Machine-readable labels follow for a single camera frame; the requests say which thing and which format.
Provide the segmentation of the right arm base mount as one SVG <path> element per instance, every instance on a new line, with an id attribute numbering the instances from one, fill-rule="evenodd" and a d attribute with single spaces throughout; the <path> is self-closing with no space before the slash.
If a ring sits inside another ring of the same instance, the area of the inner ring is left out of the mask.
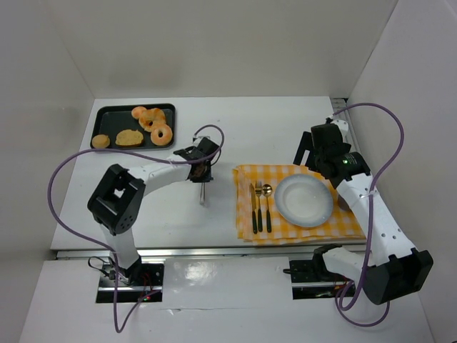
<path id="1" fill-rule="evenodd" d="M 334 298 L 349 282 L 339 274 L 318 274 L 311 260 L 291 260 L 283 273 L 290 276 L 293 300 Z"/>

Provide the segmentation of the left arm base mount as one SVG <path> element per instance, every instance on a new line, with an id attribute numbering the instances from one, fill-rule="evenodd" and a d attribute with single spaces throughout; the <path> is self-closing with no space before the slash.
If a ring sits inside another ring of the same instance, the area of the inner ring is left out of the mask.
<path id="1" fill-rule="evenodd" d="M 115 269 L 111 258 L 89 257 L 88 266 L 99 272 L 99 284 L 96 294 L 97 304 L 112 304 L 114 300 Z M 164 282 L 164 262 L 143 263 L 139 273 L 131 278 L 122 271 L 118 278 L 119 303 L 162 302 Z"/>

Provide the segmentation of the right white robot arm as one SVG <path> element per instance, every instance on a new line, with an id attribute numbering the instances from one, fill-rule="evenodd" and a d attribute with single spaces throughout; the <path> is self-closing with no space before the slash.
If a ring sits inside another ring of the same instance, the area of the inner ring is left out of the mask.
<path id="1" fill-rule="evenodd" d="M 366 235 L 371 257 L 365 263 L 340 244 L 329 244 L 314 250 L 313 268 L 320 276 L 340 274 L 361 283 L 367 298 L 380 305 L 419 291 L 433 258 L 426 250 L 418 251 L 396 223 L 372 184 L 367 163 L 343 140 L 344 124 L 329 119 L 305 131 L 293 162 L 330 181 Z"/>

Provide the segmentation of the small glazed donut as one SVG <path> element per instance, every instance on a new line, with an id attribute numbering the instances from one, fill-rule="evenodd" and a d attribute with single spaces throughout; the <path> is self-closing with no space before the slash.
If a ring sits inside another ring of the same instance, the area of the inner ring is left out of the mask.
<path id="1" fill-rule="evenodd" d="M 140 116 L 147 110 L 144 106 L 136 106 L 131 110 L 131 115 L 135 120 L 139 120 Z"/>

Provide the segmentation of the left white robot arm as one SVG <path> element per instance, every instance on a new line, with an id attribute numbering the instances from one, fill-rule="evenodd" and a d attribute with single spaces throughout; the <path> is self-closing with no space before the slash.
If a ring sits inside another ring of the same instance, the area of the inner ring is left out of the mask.
<path id="1" fill-rule="evenodd" d="M 144 273 L 132 232 L 143 198 L 175 182 L 211 181 L 212 155 L 218 148 L 207 136 L 200 136 L 165 162 L 130 169 L 113 164 L 101 178 L 88 210 L 100 224 L 106 243 L 113 249 L 111 259 L 118 262 L 122 278 L 129 284 L 137 283 Z"/>

